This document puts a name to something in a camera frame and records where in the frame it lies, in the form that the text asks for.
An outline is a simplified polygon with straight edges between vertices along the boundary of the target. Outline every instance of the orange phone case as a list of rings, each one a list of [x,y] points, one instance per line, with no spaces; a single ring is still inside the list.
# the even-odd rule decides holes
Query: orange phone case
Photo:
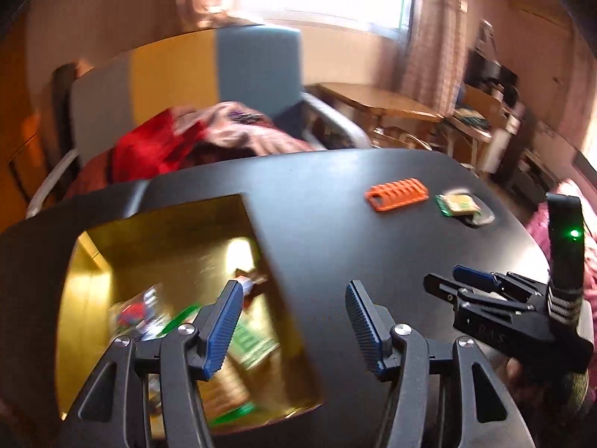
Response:
[[[377,212],[385,212],[429,198],[429,191],[416,178],[372,186],[365,198]]]

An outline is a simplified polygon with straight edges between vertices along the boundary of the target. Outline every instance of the hand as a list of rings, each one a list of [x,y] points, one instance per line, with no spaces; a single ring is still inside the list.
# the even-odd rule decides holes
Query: hand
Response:
[[[497,368],[497,373],[518,406],[539,407],[541,405],[545,389],[525,375],[523,366],[518,360],[508,359]]]

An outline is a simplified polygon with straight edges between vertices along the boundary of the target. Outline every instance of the green package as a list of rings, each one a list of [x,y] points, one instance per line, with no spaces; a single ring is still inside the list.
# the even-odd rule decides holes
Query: green package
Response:
[[[442,211],[443,215],[447,215],[448,217],[452,217],[452,212],[450,211],[450,209],[448,208],[448,206],[446,206],[446,203],[444,202],[444,199],[442,198],[441,195],[436,195],[435,196],[435,201],[438,203],[440,210]]]
[[[279,343],[276,340],[253,329],[243,312],[232,334],[228,354],[243,368],[249,370],[259,365],[278,347]]]
[[[240,419],[243,416],[247,416],[247,414],[252,413],[253,411],[255,411],[255,404],[253,404],[252,402],[246,402],[245,404],[243,404],[240,407],[237,407],[235,410],[230,411],[229,413],[226,414],[222,414],[222,416],[220,417],[216,417],[216,419],[213,419],[211,421],[208,421],[208,425],[210,426],[217,426],[217,425],[223,425],[224,423],[231,423],[232,421],[236,421],[237,419]]]

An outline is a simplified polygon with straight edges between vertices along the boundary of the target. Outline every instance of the red cloth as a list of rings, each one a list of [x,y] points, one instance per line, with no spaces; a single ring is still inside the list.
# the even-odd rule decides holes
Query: red cloth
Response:
[[[312,150],[241,103],[219,103],[203,110],[172,107],[129,131],[113,149],[92,158],[66,197],[196,165]]]
[[[182,134],[175,134],[171,109],[126,133],[112,152],[112,181],[153,178],[183,168],[184,159],[205,138],[205,126],[196,121]]]

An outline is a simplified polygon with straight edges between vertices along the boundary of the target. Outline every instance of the orange wall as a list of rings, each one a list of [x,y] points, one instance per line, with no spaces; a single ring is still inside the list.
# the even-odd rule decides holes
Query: orange wall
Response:
[[[93,66],[180,32],[175,0],[30,0],[28,85],[35,106],[55,68]]]
[[[25,218],[26,201],[9,162],[31,197],[46,175],[39,115],[32,107],[26,73],[26,12],[0,41],[0,232]]]

